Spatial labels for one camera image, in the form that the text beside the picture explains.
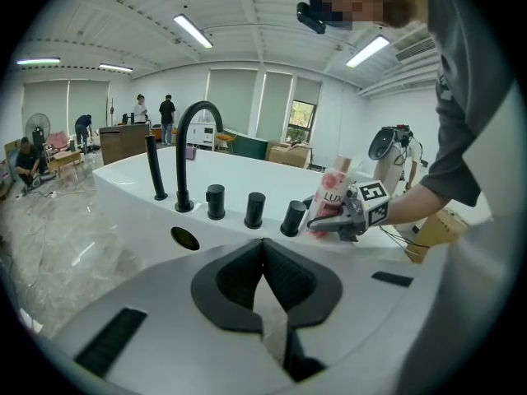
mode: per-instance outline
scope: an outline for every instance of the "cardboard box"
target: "cardboard box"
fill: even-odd
[[[269,157],[271,156],[271,150],[275,147],[281,147],[281,148],[288,148],[291,145],[289,143],[282,143],[282,142],[276,142],[276,141],[269,141],[267,144],[267,150],[265,152],[265,160],[269,161]]]
[[[307,145],[275,146],[269,153],[269,161],[307,169],[311,163],[311,148]]]
[[[438,244],[451,243],[464,234],[468,228],[469,226],[460,216],[452,211],[442,209],[428,217],[413,242],[430,248]],[[413,244],[409,244],[406,250],[406,254],[414,263],[422,263],[427,253],[427,248]]]

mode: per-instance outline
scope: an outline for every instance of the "black gooseneck faucet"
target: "black gooseneck faucet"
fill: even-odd
[[[190,200],[189,190],[187,189],[187,131],[194,115],[204,109],[209,111],[214,117],[217,132],[223,132],[223,121],[220,112],[213,103],[208,101],[200,101],[190,105],[181,117],[178,134],[175,139],[175,172],[177,173],[178,181],[178,202],[175,204],[175,210],[181,213],[190,212],[194,209],[194,204]]]

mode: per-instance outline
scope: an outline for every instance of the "fluorescent light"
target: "fluorescent light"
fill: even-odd
[[[378,36],[373,41],[371,41],[364,49],[359,51],[359,53],[356,54],[349,62],[347,62],[346,66],[357,67],[364,60],[366,60],[367,58],[369,58],[388,44],[389,41],[386,38]]]
[[[203,47],[206,49],[211,49],[213,47],[212,43],[203,35],[198,28],[185,16],[178,15],[174,20],[180,24],[189,34],[191,34]]]
[[[39,63],[60,63],[60,58],[55,58],[55,57],[24,58],[23,60],[16,61],[16,64],[39,64]]]
[[[103,64],[101,63],[99,67],[103,69],[112,69],[112,70],[120,70],[121,72],[133,72],[133,69],[129,67],[121,67],[121,66],[112,66],[111,64]]]

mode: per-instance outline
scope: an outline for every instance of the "floor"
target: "floor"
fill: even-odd
[[[100,153],[83,156],[83,166],[67,166],[62,178],[21,197],[21,183],[0,204],[3,236],[0,277],[12,301],[53,337],[77,312],[140,271],[96,202],[92,171]],[[58,196],[46,197],[57,191]],[[408,261],[401,249],[383,258]],[[282,362],[287,315],[265,280],[259,284],[254,311],[263,319],[263,343]]]

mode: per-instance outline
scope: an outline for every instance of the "wooden cabinet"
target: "wooden cabinet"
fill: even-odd
[[[105,165],[147,151],[145,136],[149,134],[148,124],[102,128],[99,134],[100,149]]]

